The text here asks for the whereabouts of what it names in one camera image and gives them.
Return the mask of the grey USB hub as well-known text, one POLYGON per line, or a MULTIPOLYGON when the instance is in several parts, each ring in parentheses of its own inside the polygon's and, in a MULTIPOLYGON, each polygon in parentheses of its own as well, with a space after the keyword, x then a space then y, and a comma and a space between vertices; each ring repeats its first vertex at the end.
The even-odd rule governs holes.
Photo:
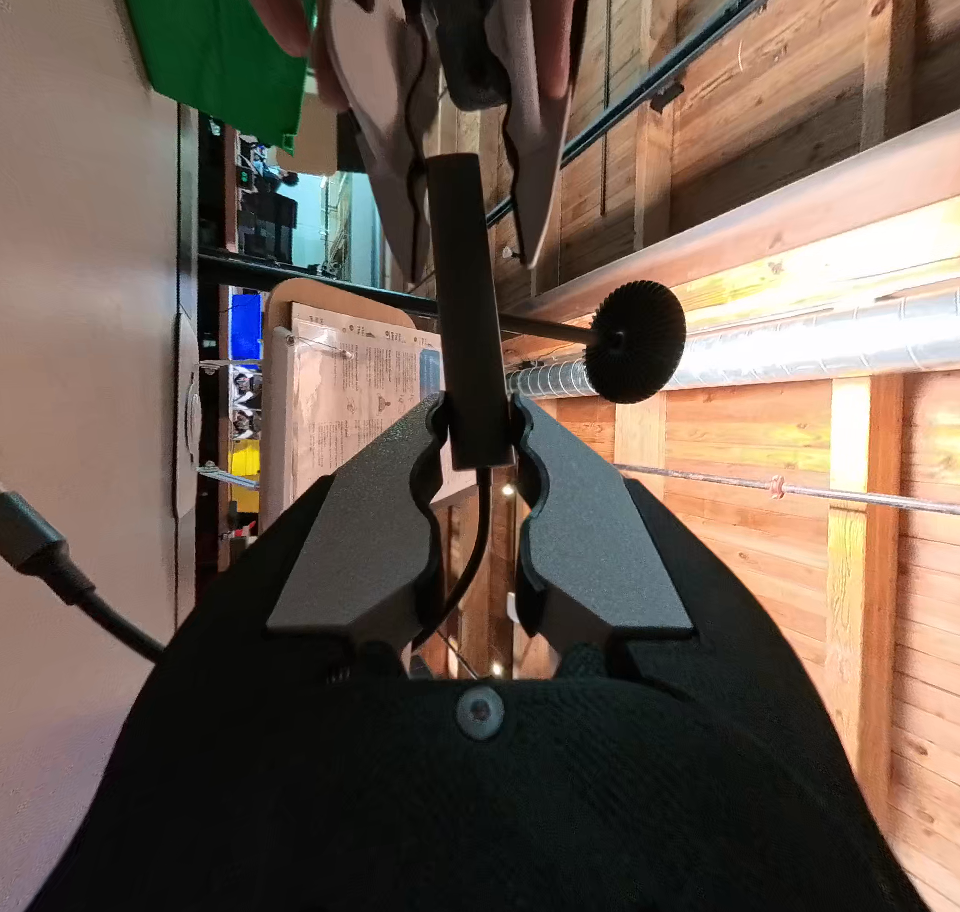
POLYGON ((476 474, 479 521, 461 576, 436 617, 426 619, 414 651, 447 621, 473 583, 491 529, 493 470, 514 460, 478 156, 429 158, 426 178, 446 383, 442 414, 453 469, 476 474))

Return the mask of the small blue crate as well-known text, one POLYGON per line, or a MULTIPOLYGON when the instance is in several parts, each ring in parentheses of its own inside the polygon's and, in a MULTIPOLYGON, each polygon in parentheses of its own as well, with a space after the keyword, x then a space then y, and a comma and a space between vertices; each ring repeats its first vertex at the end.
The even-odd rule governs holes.
POLYGON ((228 350, 231 359, 262 358, 263 299, 260 292, 234 294, 228 310, 228 350))

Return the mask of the green plastic bin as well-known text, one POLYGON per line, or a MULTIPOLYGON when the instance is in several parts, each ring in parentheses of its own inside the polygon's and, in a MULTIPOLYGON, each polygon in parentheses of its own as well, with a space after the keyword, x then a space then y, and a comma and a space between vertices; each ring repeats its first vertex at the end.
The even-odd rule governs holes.
POLYGON ((154 90, 294 152, 308 60, 284 52, 250 0, 126 0, 154 90))

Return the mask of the silver ventilation duct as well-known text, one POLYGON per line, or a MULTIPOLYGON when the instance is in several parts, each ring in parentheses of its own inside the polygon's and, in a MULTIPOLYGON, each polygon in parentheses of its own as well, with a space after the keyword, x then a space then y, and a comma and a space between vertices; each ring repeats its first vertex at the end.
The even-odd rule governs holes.
POLYGON ((664 391, 958 369, 957 282, 687 325, 664 391))

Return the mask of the black pleated round lamp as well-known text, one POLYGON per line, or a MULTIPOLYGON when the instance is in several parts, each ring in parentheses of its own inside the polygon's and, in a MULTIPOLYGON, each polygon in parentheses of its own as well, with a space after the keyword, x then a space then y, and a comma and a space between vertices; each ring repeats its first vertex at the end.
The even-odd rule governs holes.
POLYGON ((652 281, 618 286, 596 309, 589 327, 499 314, 499 327, 518 335, 584 346, 585 376, 596 394, 634 404, 661 391, 674 376, 686 344, 687 320, 677 296, 652 281))

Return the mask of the black metal pole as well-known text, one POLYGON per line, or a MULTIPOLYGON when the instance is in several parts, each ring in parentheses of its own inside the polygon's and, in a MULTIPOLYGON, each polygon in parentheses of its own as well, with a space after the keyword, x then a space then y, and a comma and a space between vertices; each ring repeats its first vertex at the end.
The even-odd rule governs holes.
POLYGON ((430 319, 437 319, 439 315, 436 301, 424 296, 313 275, 298 266, 256 260, 226 250, 201 249, 197 273, 202 282, 259 292, 270 292, 289 281, 329 285, 411 315, 430 319))

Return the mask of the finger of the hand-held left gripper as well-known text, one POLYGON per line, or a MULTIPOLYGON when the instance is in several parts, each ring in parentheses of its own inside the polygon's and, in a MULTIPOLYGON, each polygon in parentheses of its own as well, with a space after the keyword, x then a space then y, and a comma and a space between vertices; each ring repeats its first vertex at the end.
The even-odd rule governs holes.
POLYGON ((322 21, 383 234, 405 282, 430 246, 426 139, 440 103, 440 62, 423 0, 328 0, 322 21))
POLYGON ((520 261, 538 263, 555 201, 574 87, 583 54, 589 0, 573 0, 565 93, 553 98, 538 79, 531 0, 493 0, 487 43, 510 87, 501 135, 512 169, 510 201, 520 261))

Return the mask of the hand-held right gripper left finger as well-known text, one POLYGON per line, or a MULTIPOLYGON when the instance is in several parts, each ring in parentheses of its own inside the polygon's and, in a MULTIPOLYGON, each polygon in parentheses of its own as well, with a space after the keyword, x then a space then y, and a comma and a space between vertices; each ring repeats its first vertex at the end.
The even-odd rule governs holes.
POLYGON ((445 597, 444 395, 424 399, 334 474, 267 621, 274 634, 408 646, 445 597))

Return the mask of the grey desk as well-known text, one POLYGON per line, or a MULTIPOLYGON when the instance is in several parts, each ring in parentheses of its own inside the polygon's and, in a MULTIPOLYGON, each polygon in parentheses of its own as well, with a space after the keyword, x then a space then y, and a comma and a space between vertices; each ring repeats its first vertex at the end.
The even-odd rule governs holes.
MULTIPOLYGON (((178 110, 123 0, 1 2, 1 472, 102 597, 165 640, 178 110)), ((98 786, 149 665, 2 564, 1 899, 22 910, 98 786)))

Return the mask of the small yellow crate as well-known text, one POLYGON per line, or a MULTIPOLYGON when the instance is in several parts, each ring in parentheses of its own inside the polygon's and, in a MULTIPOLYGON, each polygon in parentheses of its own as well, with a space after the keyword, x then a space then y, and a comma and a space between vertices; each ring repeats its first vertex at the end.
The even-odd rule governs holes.
MULTIPOLYGON (((260 474, 260 441, 255 438, 248 438, 231 442, 226 470, 231 475, 246 478, 254 484, 258 484, 260 474)), ((236 503, 238 513, 259 513, 260 501, 258 489, 231 484, 229 486, 229 499, 236 503)))

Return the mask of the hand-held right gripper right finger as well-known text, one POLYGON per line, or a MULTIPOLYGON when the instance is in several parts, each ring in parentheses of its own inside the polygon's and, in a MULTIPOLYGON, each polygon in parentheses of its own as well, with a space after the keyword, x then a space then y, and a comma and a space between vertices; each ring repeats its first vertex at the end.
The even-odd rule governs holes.
POLYGON ((694 633, 617 469, 535 402, 510 401, 517 489, 519 624, 546 639, 687 639, 694 633))

